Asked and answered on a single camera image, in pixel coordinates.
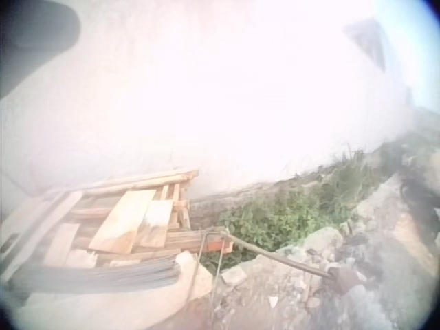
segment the vegetation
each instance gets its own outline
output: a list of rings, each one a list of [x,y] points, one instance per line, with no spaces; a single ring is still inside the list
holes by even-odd
[[[365,165],[362,152],[344,156],[330,175],[321,178],[311,192],[299,186],[274,196],[256,197],[251,203],[221,215],[221,225],[231,234],[263,249],[275,251],[299,243],[325,226],[337,226],[349,218],[350,211],[381,181],[379,171]],[[253,259],[255,254],[235,246],[223,256],[222,269]],[[219,252],[204,254],[202,263],[214,272]]]

